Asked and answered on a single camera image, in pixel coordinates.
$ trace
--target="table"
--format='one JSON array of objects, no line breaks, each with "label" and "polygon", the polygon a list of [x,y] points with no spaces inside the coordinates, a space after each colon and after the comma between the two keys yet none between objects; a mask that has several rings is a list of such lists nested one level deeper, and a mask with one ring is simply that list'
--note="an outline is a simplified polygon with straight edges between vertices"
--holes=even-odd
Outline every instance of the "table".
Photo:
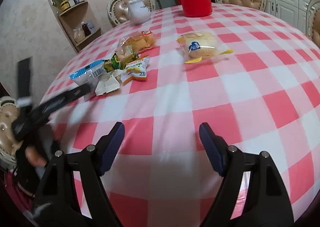
[{"label": "table", "polygon": [[[76,85],[69,75],[94,60],[110,58],[121,37],[157,33],[159,46],[146,82],[84,102],[52,115],[56,137],[67,152],[78,152],[108,134],[115,122],[125,139],[102,181],[119,219],[127,226],[198,227],[221,178],[208,161],[198,127],[213,131],[243,152],[270,152],[288,190],[294,217],[320,188],[320,51],[302,32],[267,13],[213,4],[213,13],[186,18],[182,7],[156,11],[139,26],[122,24],[74,57],[54,80],[44,100]],[[221,62],[184,64],[176,39],[209,31],[234,55]],[[78,200],[90,215],[80,175]],[[241,214],[248,174],[233,217]]]}]

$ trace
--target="blue gripper pad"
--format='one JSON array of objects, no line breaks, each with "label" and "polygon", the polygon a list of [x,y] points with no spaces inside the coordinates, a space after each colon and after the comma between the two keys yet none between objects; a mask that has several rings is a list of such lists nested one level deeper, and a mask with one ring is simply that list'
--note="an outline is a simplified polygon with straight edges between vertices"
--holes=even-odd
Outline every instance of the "blue gripper pad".
[{"label": "blue gripper pad", "polygon": [[124,134],[125,134],[124,125],[123,123],[121,123],[119,128],[116,130],[115,134],[111,138],[108,148],[106,148],[105,152],[102,155],[102,163],[100,167],[101,175],[103,175],[105,172],[110,170],[111,165],[118,153],[120,145],[124,139]]},{"label": "blue gripper pad", "polygon": [[224,176],[228,166],[228,145],[220,136],[216,136],[209,124],[199,126],[199,136],[214,171]]}]

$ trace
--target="human hand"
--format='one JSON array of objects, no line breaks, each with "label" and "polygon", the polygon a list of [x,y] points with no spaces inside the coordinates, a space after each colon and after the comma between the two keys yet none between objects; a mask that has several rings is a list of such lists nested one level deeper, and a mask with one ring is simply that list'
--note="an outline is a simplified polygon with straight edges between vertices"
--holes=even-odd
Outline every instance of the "human hand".
[{"label": "human hand", "polygon": [[34,167],[44,167],[47,163],[34,146],[28,146],[25,155],[28,162]]}]

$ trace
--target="flower vase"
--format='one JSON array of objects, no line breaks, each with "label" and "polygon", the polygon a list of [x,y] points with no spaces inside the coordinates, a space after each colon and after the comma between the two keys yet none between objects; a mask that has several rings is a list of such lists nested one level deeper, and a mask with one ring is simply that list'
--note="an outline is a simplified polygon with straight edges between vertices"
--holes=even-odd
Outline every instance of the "flower vase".
[{"label": "flower vase", "polygon": [[60,8],[62,11],[65,11],[68,8],[70,8],[70,4],[67,0],[56,0],[56,2],[60,4]]}]

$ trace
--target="white teapot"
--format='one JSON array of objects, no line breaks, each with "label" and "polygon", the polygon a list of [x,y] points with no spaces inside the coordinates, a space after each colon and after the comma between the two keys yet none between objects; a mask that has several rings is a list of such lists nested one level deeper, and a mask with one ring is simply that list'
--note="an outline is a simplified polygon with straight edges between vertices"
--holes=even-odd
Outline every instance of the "white teapot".
[{"label": "white teapot", "polygon": [[131,0],[127,3],[129,20],[135,25],[142,24],[151,19],[151,10],[142,0]]}]

